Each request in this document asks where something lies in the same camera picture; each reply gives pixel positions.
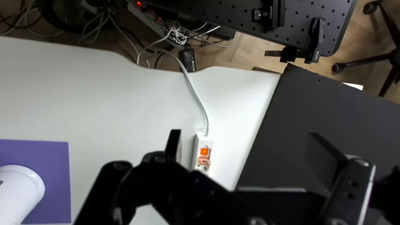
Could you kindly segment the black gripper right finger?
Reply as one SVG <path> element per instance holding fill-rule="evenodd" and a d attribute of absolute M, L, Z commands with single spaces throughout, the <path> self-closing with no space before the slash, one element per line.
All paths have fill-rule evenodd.
<path fill-rule="evenodd" d="M 335 172 L 348 156 L 319 132 L 312 132 L 307 147 L 307 162 L 314 171 Z"/>

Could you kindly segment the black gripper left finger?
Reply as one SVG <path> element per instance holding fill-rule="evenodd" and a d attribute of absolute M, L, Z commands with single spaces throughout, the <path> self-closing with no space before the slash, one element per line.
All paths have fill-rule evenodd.
<path fill-rule="evenodd" d="M 179 161 L 182 157 L 182 131 L 174 129 L 169 134 L 169 139 L 165 147 L 165 154 L 174 161 Z"/>

